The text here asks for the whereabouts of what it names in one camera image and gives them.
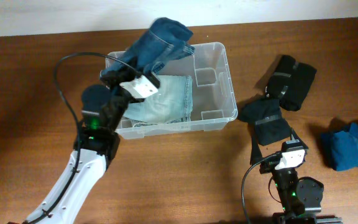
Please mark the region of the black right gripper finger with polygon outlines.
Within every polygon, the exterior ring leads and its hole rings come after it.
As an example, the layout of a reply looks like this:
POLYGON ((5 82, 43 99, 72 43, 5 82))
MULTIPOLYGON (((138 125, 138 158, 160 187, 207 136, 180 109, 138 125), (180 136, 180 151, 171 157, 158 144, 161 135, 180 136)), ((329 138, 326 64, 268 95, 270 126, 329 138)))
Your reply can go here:
POLYGON ((290 140, 293 141, 296 146, 299 146, 304 150, 308 150, 308 146, 301 140, 293 128, 291 128, 290 140))
POLYGON ((251 154, 250 154, 250 165, 255 165, 263 159, 262 153, 260 151, 260 147, 258 144, 258 140, 255 136, 251 136, 251 154))

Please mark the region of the light blue jeans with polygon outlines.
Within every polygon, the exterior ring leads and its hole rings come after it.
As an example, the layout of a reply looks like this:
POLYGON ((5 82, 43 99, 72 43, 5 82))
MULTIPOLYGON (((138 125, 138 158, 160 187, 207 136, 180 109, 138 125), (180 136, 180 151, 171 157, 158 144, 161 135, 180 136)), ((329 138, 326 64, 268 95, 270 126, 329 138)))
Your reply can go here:
POLYGON ((136 126, 190 121, 193 111, 191 76, 161 75, 158 92, 141 103, 129 104, 124 117, 136 126))

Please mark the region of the dark blue jeans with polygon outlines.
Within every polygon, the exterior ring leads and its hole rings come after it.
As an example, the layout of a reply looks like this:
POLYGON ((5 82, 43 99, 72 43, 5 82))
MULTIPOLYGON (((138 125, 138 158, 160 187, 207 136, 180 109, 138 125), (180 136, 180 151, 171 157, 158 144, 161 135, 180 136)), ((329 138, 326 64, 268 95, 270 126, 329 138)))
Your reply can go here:
POLYGON ((193 55, 195 48, 188 41, 193 32, 185 25, 161 17, 135 41, 119 60, 130 64, 139 73, 158 73, 171 60, 193 55))

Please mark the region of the blue shirt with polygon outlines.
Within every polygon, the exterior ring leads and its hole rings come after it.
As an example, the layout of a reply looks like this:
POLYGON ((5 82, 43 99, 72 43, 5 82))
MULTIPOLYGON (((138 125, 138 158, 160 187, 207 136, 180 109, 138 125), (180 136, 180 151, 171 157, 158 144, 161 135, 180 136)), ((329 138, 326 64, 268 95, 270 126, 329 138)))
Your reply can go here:
POLYGON ((358 124, 351 123, 340 131, 320 136, 329 166, 335 171, 358 167, 358 124))

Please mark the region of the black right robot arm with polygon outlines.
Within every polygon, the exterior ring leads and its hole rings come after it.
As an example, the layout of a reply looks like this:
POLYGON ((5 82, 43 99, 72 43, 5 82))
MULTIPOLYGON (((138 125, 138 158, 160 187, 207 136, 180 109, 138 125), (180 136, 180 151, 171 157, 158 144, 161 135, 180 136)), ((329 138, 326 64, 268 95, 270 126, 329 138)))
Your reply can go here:
POLYGON ((250 168, 244 174, 241 196, 244 196, 245 180, 250 171, 259 166, 261 174, 271 174, 270 180, 275 182, 278 202, 283 212, 272 215, 273 223, 310 223, 333 224, 342 223, 342 218, 335 216, 319 217, 322 211, 324 185, 312 177, 298 177, 296 168, 305 162, 309 147, 292 129, 290 140, 282 143, 280 151, 264 157, 255 137, 252 137, 250 168))

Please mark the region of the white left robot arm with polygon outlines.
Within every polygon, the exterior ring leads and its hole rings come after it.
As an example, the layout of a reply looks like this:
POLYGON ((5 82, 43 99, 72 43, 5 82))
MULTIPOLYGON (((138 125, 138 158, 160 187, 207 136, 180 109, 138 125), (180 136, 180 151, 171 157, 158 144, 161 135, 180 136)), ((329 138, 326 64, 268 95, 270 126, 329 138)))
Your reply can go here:
POLYGON ((113 72, 103 84, 88 87, 81 96, 82 120, 77 123, 73 151, 61 176, 25 223, 73 223, 88 194, 115 158, 116 132, 130 103, 157 93, 160 79, 153 72, 113 72))

